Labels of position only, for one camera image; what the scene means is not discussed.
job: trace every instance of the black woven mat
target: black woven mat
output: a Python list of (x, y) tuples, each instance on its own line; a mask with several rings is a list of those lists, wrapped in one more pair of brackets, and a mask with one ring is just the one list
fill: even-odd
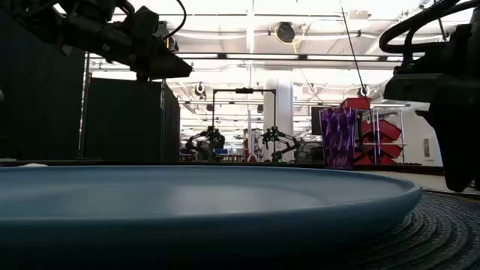
[(321, 269), (480, 269), (480, 201), (424, 192), (401, 223)]

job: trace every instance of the purple glass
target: purple glass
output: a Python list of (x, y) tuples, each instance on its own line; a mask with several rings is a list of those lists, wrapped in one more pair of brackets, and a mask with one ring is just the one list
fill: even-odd
[(342, 107), (320, 111), (325, 166), (352, 169), (356, 136), (356, 109)]

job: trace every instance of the pipe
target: pipe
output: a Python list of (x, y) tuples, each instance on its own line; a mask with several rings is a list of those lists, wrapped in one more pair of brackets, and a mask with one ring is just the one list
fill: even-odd
[(82, 117), (80, 118), (80, 138), (79, 138), (79, 148), (78, 148), (78, 157), (85, 157), (85, 137), (86, 137), (86, 119), (87, 119), (87, 105), (89, 102), (89, 88), (90, 88), (90, 78), (92, 73), (90, 72), (90, 52), (87, 52), (85, 59), (85, 80), (83, 85), (83, 95), (82, 95)]
[(405, 163), (405, 130), (404, 130), (404, 113), (400, 111), (400, 128), (402, 129), (402, 163)]
[(380, 159), (380, 156), (382, 155), (382, 153), (380, 151), (380, 116), (378, 114), (378, 109), (375, 109), (375, 111), (376, 111), (376, 141), (375, 141), (376, 148), (375, 148), (375, 151), (378, 151), (378, 161), (379, 161), (379, 164), (381, 165), (382, 164), (382, 159)]

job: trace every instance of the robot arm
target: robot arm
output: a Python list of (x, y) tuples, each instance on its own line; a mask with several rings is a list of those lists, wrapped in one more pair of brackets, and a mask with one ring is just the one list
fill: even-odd
[(300, 142), (294, 136), (290, 136), (290, 135), (285, 134), (285, 133), (280, 132), (280, 131), (278, 132), (278, 136), (286, 138), (286, 139), (291, 140), (293, 142), (292, 149), (290, 149), (290, 150), (300, 148)]
[(198, 133), (197, 135), (191, 136), (191, 137), (188, 139), (187, 143), (185, 144), (185, 147), (186, 147), (187, 149), (195, 150), (195, 151), (197, 151), (197, 152), (204, 152), (204, 151), (205, 151), (204, 148), (201, 148), (201, 147), (198, 147), (198, 146), (194, 145), (194, 140), (196, 140), (196, 139), (198, 139), (198, 138), (200, 138), (200, 137), (205, 137), (206, 134), (207, 134), (206, 131), (202, 131), (201, 133)]
[[(53, 5), (60, 4), (66, 15)], [(115, 8), (127, 17), (109, 21)], [(188, 77), (192, 67), (172, 53), (158, 33), (158, 14), (141, 7), (137, 12), (126, 0), (0, 0), (3, 9), (22, 27), (68, 55), (76, 47), (120, 62), (137, 72), (137, 78)]]
[[(461, 192), (473, 179), (480, 181), (480, 147), (459, 142), (467, 129), (476, 125), (480, 112), (480, 1), (458, 2), (439, 0), (398, 23), (382, 35), (379, 47), (386, 53), (403, 53), (403, 62), (385, 86), (384, 97), (430, 103), (428, 112), (418, 114), (435, 130), (447, 187)], [(458, 25), (448, 41), (412, 44), (422, 26), (469, 8), (475, 8), (470, 23)], [(403, 45), (389, 44), (404, 32), (408, 34)], [(414, 59), (413, 53), (424, 55)], [(452, 117), (456, 112), (471, 117)]]
[(278, 141), (278, 132), (275, 132), (276, 129), (275, 127), (272, 127), (272, 129), (267, 128), (267, 132), (265, 134), (262, 134), (262, 141), (267, 150), (269, 149), (269, 142), (276, 142)]

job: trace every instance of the red storage bin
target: red storage bin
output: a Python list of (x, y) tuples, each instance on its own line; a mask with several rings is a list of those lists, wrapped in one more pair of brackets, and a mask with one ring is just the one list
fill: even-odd
[(370, 98), (366, 97), (350, 97), (345, 99), (341, 104), (341, 107), (349, 107), (358, 110), (370, 109)]
[(389, 121), (380, 120), (379, 126), (381, 135), (387, 136), (392, 141), (398, 140), (402, 134), (402, 130)]
[(355, 165), (374, 165), (374, 162), (366, 155), (355, 162)]
[[(392, 143), (392, 141), (390, 139), (387, 139), (387, 138), (383, 137), (380, 140), (380, 143)], [(400, 154), (402, 153), (402, 148), (399, 145), (382, 145), (382, 144), (380, 144), (380, 150), (385, 152), (391, 158), (398, 158), (398, 157), (400, 157)]]
[(380, 157), (379, 164), (390, 165), (390, 164), (395, 164), (395, 161), (393, 161), (390, 157), (382, 156)]
[[(398, 140), (398, 138), (402, 134), (402, 130), (400, 128), (398, 128), (395, 124), (386, 120), (380, 120), (379, 127), (380, 127), (380, 136), (388, 137), (392, 141)], [(361, 132), (363, 133), (363, 136), (365, 136), (365, 134), (372, 132), (372, 126), (366, 120), (361, 122)]]

